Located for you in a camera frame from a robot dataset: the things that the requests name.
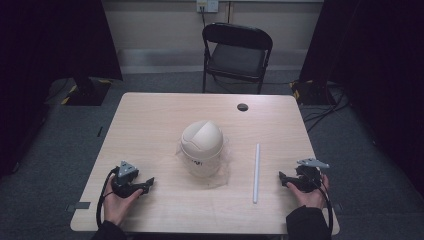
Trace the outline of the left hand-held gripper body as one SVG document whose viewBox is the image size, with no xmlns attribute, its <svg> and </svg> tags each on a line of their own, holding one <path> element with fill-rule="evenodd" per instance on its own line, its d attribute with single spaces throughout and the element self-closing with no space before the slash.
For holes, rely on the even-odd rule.
<svg viewBox="0 0 424 240">
<path fill-rule="evenodd" d="M 139 170 L 135 166 L 122 161 L 118 173 L 112 180 L 112 191 L 121 198 L 128 198 L 138 190 L 143 191 L 144 183 L 133 184 L 138 174 Z"/>
</svg>

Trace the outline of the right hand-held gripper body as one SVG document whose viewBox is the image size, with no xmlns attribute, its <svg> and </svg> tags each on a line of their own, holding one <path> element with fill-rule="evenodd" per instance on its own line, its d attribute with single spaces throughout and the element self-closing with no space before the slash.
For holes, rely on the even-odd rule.
<svg viewBox="0 0 424 240">
<path fill-rule="evenodd" d="M 297 178 L 293 184 L 302 192 L 309 193 L 321 187 L 321 169 L 328 169 L 329 164 L 315 158 L 298 160 Z"/>
</svg>

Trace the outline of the person's right hand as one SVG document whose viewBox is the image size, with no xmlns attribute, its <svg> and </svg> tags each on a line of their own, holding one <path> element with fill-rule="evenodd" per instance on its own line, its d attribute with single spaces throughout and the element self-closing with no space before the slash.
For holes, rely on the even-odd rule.
<svg viewBox="0 0 424 240">
<path fill-rule="evenodd" d="M 288 188 L 298 201 L 299 207 L 318 208 L 323 209 L 327 206 L 327 192 L 329 188 L 329 179 L 323 174 L 322 184 L 319 189 L 315 189 L 309 193 L 300 191 L 297 187 Z"/>
</svg>

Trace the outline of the person's left hand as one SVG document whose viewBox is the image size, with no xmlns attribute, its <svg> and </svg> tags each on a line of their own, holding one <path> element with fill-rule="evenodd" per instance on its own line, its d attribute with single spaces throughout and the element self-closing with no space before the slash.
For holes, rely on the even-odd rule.
<svg viewBox="0 0 424 240">
<path fill-rule="evenodd" d="M 137 190 L 129 197 L 121 198 L 112 191 L 112 186 L 108 183 L 103 202 L 104 220 L 120 227 L 129 210 L 142 193 L 142 190 Z"/>
</svg>

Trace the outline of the white plastic tube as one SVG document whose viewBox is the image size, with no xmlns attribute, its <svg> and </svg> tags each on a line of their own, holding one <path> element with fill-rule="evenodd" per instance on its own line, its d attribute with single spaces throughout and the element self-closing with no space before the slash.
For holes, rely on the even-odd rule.
<svg viewBox="0 0 424 240">
<path fill-rule="evenodd" d="M 259 195 L 259 173 L 260 173 L 260 150 L 261 146 L 259 143 L 256 144 L 255 150 L 255 168 L 254 168 L 254 182 L 253 182 L 253 204 L 258 203 Z"/>
</svg>

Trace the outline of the grey tape strip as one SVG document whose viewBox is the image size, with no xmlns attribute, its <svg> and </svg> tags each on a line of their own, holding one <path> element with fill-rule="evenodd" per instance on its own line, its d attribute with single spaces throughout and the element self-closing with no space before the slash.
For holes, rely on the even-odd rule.
<svg viewBox="0 0 424 240">
<path fill-rule="evenodd" d="M 66 206 L 66 211 L 73 213 L 78 209 L 88 209 L 90 207 L 90 202 L 77 202 L 74 204 L 69 204 Z"/>
</svg>

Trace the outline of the clear plastic bag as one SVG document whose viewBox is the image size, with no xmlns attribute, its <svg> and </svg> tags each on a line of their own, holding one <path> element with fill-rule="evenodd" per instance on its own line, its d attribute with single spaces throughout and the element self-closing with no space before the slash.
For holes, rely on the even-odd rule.
<svg viewBox="0 0 424 240">
<path fill-rule="evenodd" d="M 183 168 L 183 179 L 195 189 L 215 189 L 227 185 L 230 179 L 230 162 L 232 160 L 229 139 L 224 138 L 221 152 L 206 161 L 189 158 L 178 143 L 175 153 L 176 161 Z"/>
</svg>

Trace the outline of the beige swing-lid trash bin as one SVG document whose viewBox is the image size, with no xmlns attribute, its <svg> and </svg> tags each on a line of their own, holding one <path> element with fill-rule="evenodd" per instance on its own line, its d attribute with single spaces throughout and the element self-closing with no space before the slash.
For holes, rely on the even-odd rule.
<svg viewBox="0 0 424 240">
<path fill-rule="evenodd" d="M 224 136 L 213 121 L 201 120 L 190 124 L 184 129 L 180 144 L 184 163 L 193 175 L 210 177 L 218 171 Z"/>
</svg>

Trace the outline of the black stand base striped tape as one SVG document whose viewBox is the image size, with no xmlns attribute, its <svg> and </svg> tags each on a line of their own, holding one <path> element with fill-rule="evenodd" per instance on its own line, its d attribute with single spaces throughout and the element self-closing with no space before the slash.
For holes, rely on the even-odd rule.
<svg viewBox="0 0 424 240">
<path fill-rule="evenodd" d="M 313 80 L 293 81 L 289 84 L 293 96 L 299 105 L 335 105 L 336 102 L 328 85 L 318 84 Z"/>
<path fill-rule="evenodd" d="M 101 106 L 112 82 L 102 79 L 77 78 L 75 85 L 62 100 L 62 105 Z"/>
</svg>

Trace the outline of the black folding chair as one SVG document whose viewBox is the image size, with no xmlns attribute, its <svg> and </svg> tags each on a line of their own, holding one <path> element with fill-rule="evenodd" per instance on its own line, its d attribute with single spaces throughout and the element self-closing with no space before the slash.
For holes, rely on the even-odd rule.
<svg viewBox="0 0 424 240">
<path fill-rule="evenodd" d="M 260 94 L 273 48 L 272 38 L 263 30 L 230 23 L 211 23 L 202 30 L 204 62 L 202 92 L 207 74 L 257 83 Z"/>
</svg>

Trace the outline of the black curtain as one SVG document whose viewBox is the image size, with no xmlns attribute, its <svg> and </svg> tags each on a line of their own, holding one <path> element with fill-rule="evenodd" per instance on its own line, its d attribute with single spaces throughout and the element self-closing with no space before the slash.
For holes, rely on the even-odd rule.
<svg viewBox="0 0 424 240">
<path fill-rule="evenodd" d="M 23 156 L 50 85 L 122 78 L 102 0 L 0 0 L 0 178 Z"/>
<path fill-rule="evenodd" d="M 342 84 L 424 197 L 424 0 L 324 0 L 299 80 Z"/>
</svg>

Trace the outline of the white wall outlet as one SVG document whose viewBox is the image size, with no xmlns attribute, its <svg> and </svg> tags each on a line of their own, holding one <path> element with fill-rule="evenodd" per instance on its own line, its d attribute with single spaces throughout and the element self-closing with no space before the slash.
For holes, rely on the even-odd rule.
<svg viewBox="0 0 424 240">
<path fill-rule="evenodd" d="M 217 13 L 219 11 L 219 1 L 196 0 L 196 11 L 199 13 Z"/>
</svg>

